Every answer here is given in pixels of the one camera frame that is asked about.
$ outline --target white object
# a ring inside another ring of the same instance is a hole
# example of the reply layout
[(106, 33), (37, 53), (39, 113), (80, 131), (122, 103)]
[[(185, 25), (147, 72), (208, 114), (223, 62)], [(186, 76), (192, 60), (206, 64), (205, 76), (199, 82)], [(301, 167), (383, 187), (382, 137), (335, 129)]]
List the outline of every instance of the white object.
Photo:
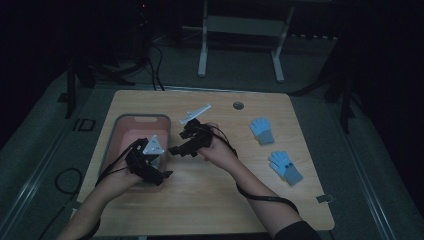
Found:
[(146, 147), (143, 150), (144, 155), (157, 155), (163, 154), (165, 150), (160, 146), (157, 135), (153, 135), (150, 139), (149, 143), (147, 143)]
[(198, 117), (200, 114), (206, 112), (206, 110), (208, 110), (209, 108), (211, 108), (212, 106), (208, 103), (208, 105), (206, 105), (205, 107), (202, 107), (198, 110), (192, 111), (192, 112), (187, 112), (187, 115), (184, 119), (180, 120), (181, 124), (186, 124), (188, 121), (195, 119), (196, 117)]

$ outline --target black cable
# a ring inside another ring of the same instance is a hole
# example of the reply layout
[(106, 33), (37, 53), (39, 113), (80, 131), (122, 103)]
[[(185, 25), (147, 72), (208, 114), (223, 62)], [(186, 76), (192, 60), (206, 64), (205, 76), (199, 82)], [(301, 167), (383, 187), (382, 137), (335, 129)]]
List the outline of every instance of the black cable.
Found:
[(152, 69), (152, 85), (153, 85), (153, 89), (156, 91), (156, 84), (155, 84), (155, 69), (153, 68), (153, 64), (152, 64), (152, 60), (148, 60), (148, 63), (150, 65), (150, 69)]
[(155, 74), (156, 77), (155, 78), (156, 78), (156, 81), (158, 82), (160, 88), (162, 89), (162, 91), (165, 91), (165, 88), (163, 87), (162, 82), (159, 79), (159, 68), (160, 68), (160, 65), (162, 64), (163, 54), (162, 54), (162, 51), (158, 47), (156, 47), (155, 45), (152, 45), (152, 47), (159, 52), (159, 62), (158, 62), (158, 66), (156, 67), (156, 74)]
[(299, 210), (297, 209), (296, 205), (294, 205), (294, 203), (288, 199), (277, 197), (277, 196), (255, 196), (244, 191), (238, 184), (236, 184), (236, 186), (239, 193), (243, 195), (245, 198), (256, 200), (256, 201), (284, 203), (289, 205), (291, 208), (293, 208), (293, 210), (299, 213)]
[[(78, 174), (78, 182), (77, 182), (78, 184), (77, 184), (77, 186), (74, 188), (74, 190), (73, 190), (73, 191), (67, 191), (67, 190), (64, 190), (64, 189), (63, 189), (63, 188), (61, 188), (61, 187), (60, 187), (60, 185), (59, 185), (59, 178), (60, 178), (63, 174), (65, 174), (65, 173), (67, 173), (67, 172), (69, 172), (69, 171), (75, 171), (75, 172)], [(74, 199), (75, 195), (77, 195), (77, 194), (79, 193), (79, 189), (81, 188), (81, 185), (82, 185), (82, 173), (81, 173), (81, 171), (80, 171), (80, 170), (78, 170), (78, 169), (76, 169), (76, 168), (68, 168), (68, 169), (65, 169), (65, 170), (63, 170), (62, 172), (60, 172), (60, 173), (56, 176), (54, 183), (55, 183), (56, 189), (57, 189), (58, 191), (60, 191), (60, 192), (62, 192), (62, 193), (65, 193), (65, 194), (68, 194), (68, 195), (71, 195), (71, 196), (70, 196), (70, 197), (69, 197), (69, 199), (66, 201), (66, 203), (62, 205), (62, 207), (61, 207), (61, 208), (60, 208), (60, 210), (56, 213), (56, 215), (52, 218), (52, 220), (50, 220), (49, 224), (47, 224), (47, 226), (44, 228), (43, 232), (42, 232), (42, 233), (41, 233), (41, 235), (38, 237), (38, 239), (39, 239), (39, 240), (43, 239), (44, 235), (47, 233), (47, 231), (50, 229), (50, 227), (53, 225), (53, 223), (56, 221), (56, 219), (57, 219), (57, 218), (60, 216), (60, 214), (62, 214), (62, 212), (66, 209), (66, 206), (67, 206), (67, 205), (68, 205), (68, 204), (72, 201), (72, 199)]]
[(215, 128), (215, 129), (217, 129), (220, 133), (222, 133), (223, 135), (224, 135), (224, 137), (225, 137), (225, 139), (223, 138), (223, 137), (221, 137), (221, 136), (219, 136), (218, 134), (216, 134), (216, 133), (214, 133), (214, 132), (209, 132), (209, 131), (207, 131), (206, 129), (204, 129), (204, 128), (201, 128), (201, 127), (198, 127), (198, 126), (191, 126), (190, 128), (188, 128), (187, 130), (190, 130), (190, 129), (196, 129), (196, 130), (200, 130), (200, 131), (202, 131), (202, 132), (205, 132), (205, 133), (207, 133), (207, 134), (211, 134), (212, 136), (214, 136), (214, 137), (216, 137), (216, 138), (218, 138), (219, 140), (221, 140), (222, 142), (224, 142), (230, 149), (231, 149), (231, 151), (233, 151), (233, 153), (236, 155), (236, 157), (238, 157), (237, 156), (237, 152), (236, 152), (236, 150), (233, 148), (233, 146), (231, 146), (231, 144), (230, 144), (230, 141), (228, 141), (228, 138), (227, 138), (227, 136), (225, 136), (225, 134), (224, 134), (224, 132), (222, 132), (219, 128), (217, 128), (217, 127), (214, 127), (214, 126), (210, 126), (210, 125), (207, 125), (208, 127), (212, 127), (212, 128)]
[[(231, 144), (228, 141), (227, 136), (225, 136), (224, 132), (221, 131), (221, 129), (219, 129), (217, 127), (214, 127), (214, 126), (209, 126), (209, 127), (217, 129), (225, 137), (225, 139), (223, 137), (219, 136), (218, 134), (215, 134), (213, 132), (209, 132), (206, 129), (203, 129), (203, 128), (198, 127), (198, 126), (192, 126), (192, 127), (188, 128), (187, 130), (197, 129), (197, 130), (200, 130), (202, 132), (205, 132), (205, 133), (208, 133), (208, 134), (211, 134), (211, 135), (215, 136), (216, 138), (218, 138), (219, 140), (221, 140), (222, 142), (224, 142), (231, 150), (233, 150), (234, 154), (237, 156), (237, 152), (231, 146)], [(281, 198), (281, 197), (278, 197), (278, 196), (255, 196), (255, 195), (252, 195), (252, 194), (247, 193), (246, 191), (244, 191), (238, 184), (236, 184), (236, 186), (237, 186), (237, 190), (239, 191), (239, 193), (241, 195), (243, 195), (244, 197), (248, 198), (248, 199), (252, 199), (252, 200), (256, 200), (256, 201), (267, 201), (267, 202), (284, 203), (284, 204), (289, 205), (293, 210), (295, 210), (297, 213), (299, 213), (299, 210), (297, 209), (296, 205), (292, 201), (290, 201), (290, 200), (288, 200), (286, 198)]]

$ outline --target forearm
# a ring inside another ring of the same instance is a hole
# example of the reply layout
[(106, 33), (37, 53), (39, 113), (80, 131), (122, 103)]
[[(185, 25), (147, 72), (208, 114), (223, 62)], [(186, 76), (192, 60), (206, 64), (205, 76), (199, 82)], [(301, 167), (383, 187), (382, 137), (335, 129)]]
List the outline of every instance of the forearm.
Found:
[(58, 240), (78, 239), (85, 236), (99, 221), (109, 200), (100, 191), (93, 190), (81, 204), (78, 211), (58, 236)]
[[(228, 172), (245, 192), (255, 196), (278, 196), (240, 161), (236, 163)], [(271, 237), (274, 237), (281, 229), (302, 220), (299, 214), (287, 204), (247, 200)]]

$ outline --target hand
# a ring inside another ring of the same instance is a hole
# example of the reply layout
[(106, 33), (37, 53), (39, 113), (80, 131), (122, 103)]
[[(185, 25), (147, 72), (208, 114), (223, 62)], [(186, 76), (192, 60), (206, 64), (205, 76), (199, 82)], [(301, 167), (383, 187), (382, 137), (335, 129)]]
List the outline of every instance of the hand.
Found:
[[(221, 136), (216, 123), (207, 123), (212, 127), (212, 131)], [(199, 154), (205, 156), (205, 160), (212, 162), (219, 168), (231, 172), (240, 163), (240, 160), (234, 155), (231, 149), (222, 140), (217, 137), (212, 138), (212, 143), (208, 148), (200, 148), (197, 151)]]
[(111, 172), (124, 169), (107, 175), (93, 191), (101, 195), (104, 200), (111, 201), (142, 180), (139, 176), (132, 174), (126, 167), (126, 161), (120, 160)]

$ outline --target light blue toy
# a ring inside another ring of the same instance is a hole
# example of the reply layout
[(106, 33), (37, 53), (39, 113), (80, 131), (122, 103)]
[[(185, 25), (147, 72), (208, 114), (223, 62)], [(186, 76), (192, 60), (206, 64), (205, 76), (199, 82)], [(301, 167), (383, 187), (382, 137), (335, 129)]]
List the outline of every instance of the light blue toy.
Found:
[(294, 186), (303, 179), (303, 176), (297, 171), (285, 151), (272, 152), (268, 160), (271, 161), (269, 166), (291, 186)]
[(250, 124), (250, 130), (253, 135), (258, 139), (259, 144), (265, 145), (274, 143), (274, 137), (271, 132), (271, 124), (268, 119), (259, 117), (252, 121)]

